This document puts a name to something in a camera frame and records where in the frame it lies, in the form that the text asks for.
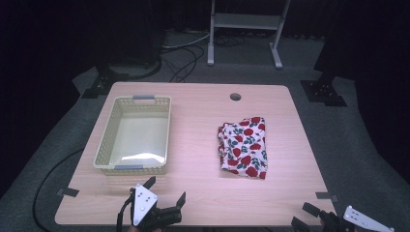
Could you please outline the person's left hand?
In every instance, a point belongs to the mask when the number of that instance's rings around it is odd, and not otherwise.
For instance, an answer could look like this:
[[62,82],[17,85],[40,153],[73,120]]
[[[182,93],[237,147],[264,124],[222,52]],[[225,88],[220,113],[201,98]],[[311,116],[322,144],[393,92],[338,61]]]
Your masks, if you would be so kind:
[[[128,232],[141,232],[138,228],[130,226],[128,229]],[[152,232],[162,232],[162,230],[160,228],[152,231]]]

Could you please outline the grey tape piece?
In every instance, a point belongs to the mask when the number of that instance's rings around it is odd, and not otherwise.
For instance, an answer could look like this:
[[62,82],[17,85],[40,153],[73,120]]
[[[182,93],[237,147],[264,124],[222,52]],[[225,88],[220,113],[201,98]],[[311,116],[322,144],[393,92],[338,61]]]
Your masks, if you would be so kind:
[[339,198],[336,194],[330,194],[328,192],[316,192],[317,199],[330,199],[333,203],[337,203]]
[[60,188],[56,192],[59,196],[70,196],[70,197],[77,197],[78,190],[73,188]]

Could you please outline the cream perforated plastic basket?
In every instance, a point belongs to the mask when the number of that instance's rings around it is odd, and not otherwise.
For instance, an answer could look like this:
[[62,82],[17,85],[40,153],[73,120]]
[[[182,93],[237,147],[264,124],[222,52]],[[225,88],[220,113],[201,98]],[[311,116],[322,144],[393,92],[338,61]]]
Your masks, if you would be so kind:
[[169,96],[115,98],[94,167],[105,175],[165,174],[170,120]]

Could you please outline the red rose print cloth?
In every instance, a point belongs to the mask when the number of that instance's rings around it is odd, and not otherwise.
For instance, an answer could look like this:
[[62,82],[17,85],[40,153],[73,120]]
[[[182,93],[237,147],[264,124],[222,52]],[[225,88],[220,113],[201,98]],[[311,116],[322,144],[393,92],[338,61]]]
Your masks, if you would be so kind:
[[235,175],[264,180],[268,171],[265,119],[251,117],[218,128],[220,168]]

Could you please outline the white metal stand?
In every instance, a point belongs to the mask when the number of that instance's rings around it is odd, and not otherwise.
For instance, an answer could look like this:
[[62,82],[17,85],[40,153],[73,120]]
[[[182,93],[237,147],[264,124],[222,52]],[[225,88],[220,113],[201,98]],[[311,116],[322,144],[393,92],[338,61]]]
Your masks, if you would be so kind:
[[228,14],[217,13],[215,11],[216,0],[212,0],[210,13],[210,30],[207,53],[207,65],[215,64],[215,32],[219,28],[231,29],[258,29],[275,31],[274,40],[269,43],[270,50],[274,59],[275,67],[280,70],[283,68],[279,54],[278,43],[281,32],[287,17],[287,13],[291,4],[291,0],[284,0],[284,6],[279,15],[263,15],[263,14]]

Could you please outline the black stand base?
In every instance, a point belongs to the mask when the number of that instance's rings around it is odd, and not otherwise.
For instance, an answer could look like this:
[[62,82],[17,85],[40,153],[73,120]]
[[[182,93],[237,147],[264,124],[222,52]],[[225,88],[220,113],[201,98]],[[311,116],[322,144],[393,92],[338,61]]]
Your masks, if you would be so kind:
[[322,102],[326,106],[346,106],[346,102],[333,87],[335,76],[323,72],[317,80],[302,80],[301,84],[310,102]]
[[107,95],[115,82],[129,77],[126,73],[115,72],[107,64],[99,64],[96,68],[98,75],[92,86],[82,94],[83,99],[96,99],[98,96]]

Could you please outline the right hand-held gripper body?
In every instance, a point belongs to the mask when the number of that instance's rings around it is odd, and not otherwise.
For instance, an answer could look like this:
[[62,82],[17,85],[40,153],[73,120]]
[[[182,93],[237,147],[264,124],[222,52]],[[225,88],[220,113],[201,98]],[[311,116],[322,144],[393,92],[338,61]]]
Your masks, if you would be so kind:
[[395,232],[392,227],[388,227],[366,216],[352,206],[348,206],[345,209],[342,217],[325,211],[320,211],[318,216],[323,223],[322,232],[355,232],[357,227],[372,232]]

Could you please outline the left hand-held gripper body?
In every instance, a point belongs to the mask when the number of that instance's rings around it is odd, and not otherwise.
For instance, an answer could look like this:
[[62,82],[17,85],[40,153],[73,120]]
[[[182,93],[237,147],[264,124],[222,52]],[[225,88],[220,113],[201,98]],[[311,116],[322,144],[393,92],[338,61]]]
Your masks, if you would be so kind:
[[133,191],[132,225],[139,230],[155,230],[182,221],[182,208],[175,206],[160,209],[158,196],[137,184]]

